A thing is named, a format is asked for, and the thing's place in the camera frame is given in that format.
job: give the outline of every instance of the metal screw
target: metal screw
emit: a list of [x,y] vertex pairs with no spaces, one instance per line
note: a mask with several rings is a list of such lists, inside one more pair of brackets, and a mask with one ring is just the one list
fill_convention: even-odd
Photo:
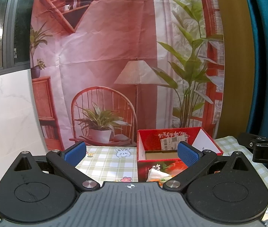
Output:
[[85,188],[89,188],[89,189],[95,188],[97,186],[97,182],[93,180],[87,180],[82,183],[82,186],[84,186]]
[[180,186],[180,182],[175,180],[169,180],[165,183],[165,185],[169,188],[178,188]]

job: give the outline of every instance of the white flower pot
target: white flower pot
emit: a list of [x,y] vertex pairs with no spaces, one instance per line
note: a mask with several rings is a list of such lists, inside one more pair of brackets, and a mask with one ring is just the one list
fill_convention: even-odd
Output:
[[95,142],[109,143],[111,130],[93,130],[89,129],[89,136]]

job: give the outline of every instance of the lamp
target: lamp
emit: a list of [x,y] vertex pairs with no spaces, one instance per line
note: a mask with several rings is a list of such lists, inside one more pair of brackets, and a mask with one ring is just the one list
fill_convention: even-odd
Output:
[[135,112],[137,119],[138,85],[139,84],[164,84],[151,67],[144,60],[129,61],[114,82],[115,84],[135,84]]

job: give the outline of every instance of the gray metal window frame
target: gray metal window frame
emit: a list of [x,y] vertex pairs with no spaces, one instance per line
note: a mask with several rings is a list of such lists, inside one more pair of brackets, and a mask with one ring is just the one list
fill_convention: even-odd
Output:
[[2,32],[2,66],[0,67],[0,75],[30,69],[30,61],[14,62],[14,33],[17,6],[18,0],[8,0]]

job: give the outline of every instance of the tablecloth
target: tablecloth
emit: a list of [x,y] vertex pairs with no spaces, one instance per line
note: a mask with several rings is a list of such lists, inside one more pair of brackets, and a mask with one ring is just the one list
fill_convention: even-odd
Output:
[[[237,143],[232,137],[215,140],[224,152],[231,155],[233,151],[242,151],[252,163],[257,173],[268,188],[268,169],[260,163],[252,162],[252,154]],[[137,182],[136,148],[88,146],[86,157],[76,168],[101,185],[104,181]],[[268,219],[268,210],[263,220]]]

